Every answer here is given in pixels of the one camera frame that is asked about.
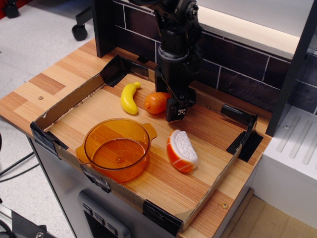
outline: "salmon slice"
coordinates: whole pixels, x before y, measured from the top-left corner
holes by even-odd
[[[198,156],[185,131],[173,131],[166,147],[170,162],[179,171],[190,173],[197,167]]]

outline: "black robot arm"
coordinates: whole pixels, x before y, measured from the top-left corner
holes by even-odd
[[[198,23],[195,0],[129,0],[155,13],[161,46],[158,49],[156,91],[168,92],[166,120],[183,119],[195,103],[195,92],[188,86],[198,79],[203,61],[197,41],[202,27]]]

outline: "gray floor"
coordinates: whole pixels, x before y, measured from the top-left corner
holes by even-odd
[[[86,23],[88,37],[77,42],[71,28],[75,15],[89,0],[33,0],[20,8],[20,16],[0,20],[0,98],[30,80],[94,37],[92,20]],[[0,171],[26,156],[32,149],[20,131],[0,120],[2,149]],[[37,164],[31,157],[0,180]],[[73,234],[40,167],[0,183],[3,205],[37,225],[47,225],[58,238]]]

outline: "caster wheel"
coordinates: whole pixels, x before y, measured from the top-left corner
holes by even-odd
[[[19,10],[15,4],[6,5],[4,7],[5,14],[8,18],[16,18],[19,16]]]
[[[88,33],[86,31],[85,25],[74,25],[71,29],[73,36],[77,41],[83,41],[86,39]]]

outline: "orange pot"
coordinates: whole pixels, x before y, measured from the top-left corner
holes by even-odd
[[[130,119],[110,119],[92,128],[76,149],[81,164],[118,183],[136,179],[147,167],[151,141],[157,137],[151,124]]]

